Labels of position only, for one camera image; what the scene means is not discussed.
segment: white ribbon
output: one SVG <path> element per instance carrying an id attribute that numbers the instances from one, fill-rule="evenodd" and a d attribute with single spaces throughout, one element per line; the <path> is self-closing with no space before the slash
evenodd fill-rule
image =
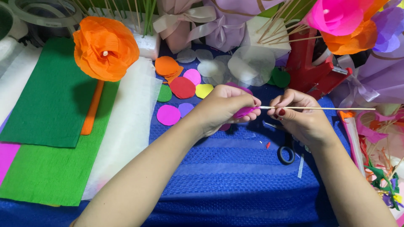
<path id="1" fill-rule="evenodd" d="M 225 25 L 226 24 L 226 17 L 223 15 L 221 18 L 209 22 L 206 24 L 203 24 L 201 26 L 196 27 L 195 29 L 192 29 L 192 31 L 189 33 L 188 40 L 187 42 L 198 39 L 203 36 L 207 36 L 210 33 L 215 32 L 215 42 L 216 46 L 218 48 L 222 47 L 224 43 L 226 43 L 226 33 L 223 30 L 223 28 L 228 28 L 228 29 L 240 29 L 245 26 L 245 23 L 238 24 L 238 25 Z"/>
<path id="2" fill-rule="evenodd" d="M 197 23 L 207 23 L 216 19 L 216 12 L 213 6 L 202 6 L 189 9 L 177 15 L 165 14 L 158 18 L 153 27 L 156 32 L 160 33 L 162 39 L 166 39 L 178 27 L 181 21 L 189 21 L 192 23 L 192 29 L 196 27 Z"/>
<path id="3" fill-rule="evenodd" d="M 380 95 L 373 88 L 362 84 L 358 80 L 359 68 L 355 68 L 351 56 L 343 55 L 337 61 L 341 68 L 351 68 L 353 70 L 353 73 L 347 78 L 350 90 L 349 95 L 339 104 L 339 108 L 350 108 L 354 102 L 364 106 L 366 102 L 370 103 Z"/>

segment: blue table cover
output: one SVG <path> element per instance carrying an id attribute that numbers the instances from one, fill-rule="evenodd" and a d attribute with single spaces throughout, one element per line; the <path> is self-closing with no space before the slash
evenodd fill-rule
<path id="1" fill-rule="evenodd" d="M 205 45 L 193 49 L 210 50 L 213 56 L 228 55 Z M 172 56 L 162 42 L 160 56 Z M 180 63 L 196 69 L 199 61 Z M 283 93 L 283 89 L 265 84 L 249 87 L 263 105 Z M 150 127 L 150 142 L 169 126 L 158 122 L 156 114 L 165 104 L 198 104 L 190 99 L 173 98 L 157 103 Z M 328 97 L 319 100 L 322 107 L 334 107 Z M 350 154 L 345 130 L 336 111 L 325 110 L 335 132 Z M 264 122 L 279 124 L 265 111 L 253 122 L 233 124 L 200 140 L 181 162 L 165 188 L 154 211 L 143 224 L 150 226 L 338 226 L 313 157 L 295 143 L 295 162 L 283 165 L 276 151 L 284 143 L 284 133 Z M 300 156 L 305 154 L 302 178 L 297 177 Z M 88 201 L 78 207 L 51 207 L 0 199 L 2 227 L 67 227 L 80 215 Z"/>

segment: orange paper flower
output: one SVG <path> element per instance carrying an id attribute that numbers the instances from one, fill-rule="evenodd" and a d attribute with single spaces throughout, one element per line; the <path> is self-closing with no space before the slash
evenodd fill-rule
<path id="1" fill-rule="evenodd" d="M 130 30 L 121 22 L 104 17 L 86 17 L 73 33 L 74 59 L 87 75 L 104 81 L 119 81 L 139 59 L 139 48 Z"/>
<path id="2" fill-rule="evenodd" d="M 363 21 L 350 35 L 334 36 L 321 32 L 328 49 L 336 55 L 348 55 L 373 48 L 377 40 L 377 27 L 370 18 L 382 8 L 386 2 L 388 2 L 388 0 L 375 0 L 364 13 Z"/>

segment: hand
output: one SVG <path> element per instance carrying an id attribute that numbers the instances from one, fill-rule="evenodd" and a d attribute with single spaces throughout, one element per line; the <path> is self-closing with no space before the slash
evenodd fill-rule
<path id="1" fill-rule="evenodd" d="M 312 96 L 288 89 L 284 95 L 272 99 L 269 106 L 278 108 L 269 109 L 267 114 L 273 119 L 280 120 L 282 125 L 306 146 L 323 146 L 339 141 L 323 110 L 303 109 L 299 112 L 281 108 L 285 106 L 320 107 Z"/>
<path id="2" fill-rule="evenodd" d="M 261 101 L 244 90 L 227 85 L 216 86 L 184 120 L 197 123 L 204 137 L 213 135 L 224 124 L 252 121 L 261 114 L 255 109 L 246 116 L 235 119 L 233 115 L 243 107 L 260 106 Z"/>

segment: painted fingernail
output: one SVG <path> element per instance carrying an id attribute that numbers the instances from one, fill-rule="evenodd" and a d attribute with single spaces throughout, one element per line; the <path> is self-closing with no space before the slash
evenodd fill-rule
<path id="1" fill-rule="evenodd" d="M 280 116 L 283 116 L 283 115 L 285 115 L 285 114 L 286 114 L 285 110 L 284 110 L 284 109 L 280 109 L 279 115 L 280 115 Z"/>

